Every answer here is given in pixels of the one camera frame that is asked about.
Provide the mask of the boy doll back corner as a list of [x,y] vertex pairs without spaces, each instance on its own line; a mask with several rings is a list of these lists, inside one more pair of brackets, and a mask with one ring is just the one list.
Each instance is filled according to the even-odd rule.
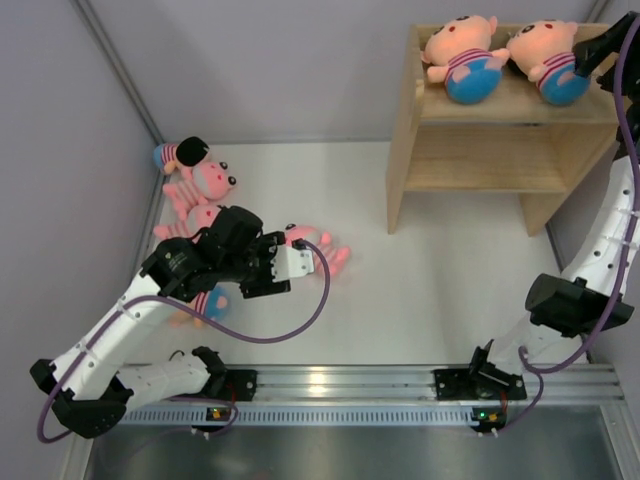
[[178,171],[183,177],[189,177],[197,165],[210,159],[209,146],[197,136],[188,137],[179,143],[158,145],[152,154],[154,165],[164,175]]

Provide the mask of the boy doll shelved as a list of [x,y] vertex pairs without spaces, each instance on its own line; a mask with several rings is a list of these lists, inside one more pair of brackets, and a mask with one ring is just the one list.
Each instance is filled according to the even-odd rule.
[[491,49],[498,19],[461,16],[434,31],[421,52],[430,84],[442,84],[463,105],[487,99],[498,87],[510,59],[507,48]]
[[590,86],[589,77],[575,73],[572,48],[577,31],[576,22],[540,20],[522,27],[506,45],[510,61],[554,106],[574,103]]

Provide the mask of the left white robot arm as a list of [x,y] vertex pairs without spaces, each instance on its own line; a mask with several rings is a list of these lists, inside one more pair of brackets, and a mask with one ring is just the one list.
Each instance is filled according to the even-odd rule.
[[278,280],[276,258],[286,251],[282,231],[265,233],[262,221],[239,207],[222,208],[196,234],[161,241],[127,290],[74,347],[40,359],[30,374],[47,399],[37,422],[38,439],[48,413],[69,433],[87,439],[113,428],[130,410],[187,395],[215,399],[226,386],[218,353],[199,347],[176,362],[129,368],[129,355],[172,314],[220,282],[239,285],[246,298],[290,289]]

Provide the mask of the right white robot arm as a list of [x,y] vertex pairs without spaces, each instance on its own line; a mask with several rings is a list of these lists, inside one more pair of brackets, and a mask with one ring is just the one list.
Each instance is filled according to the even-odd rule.
[[573,53],[580,78],[617,54],[597,82],[614,98],[620,147],[603,203],[573,261],[558,276],[539,275],[527,294],[525,317],[474,352],[466,382],[480,397],[516,386],[523,371],[566,368],[601,332],[625,324],[634,311],[623,296],[639,250],[638,13],[631,11],[604,33],[578,43]]

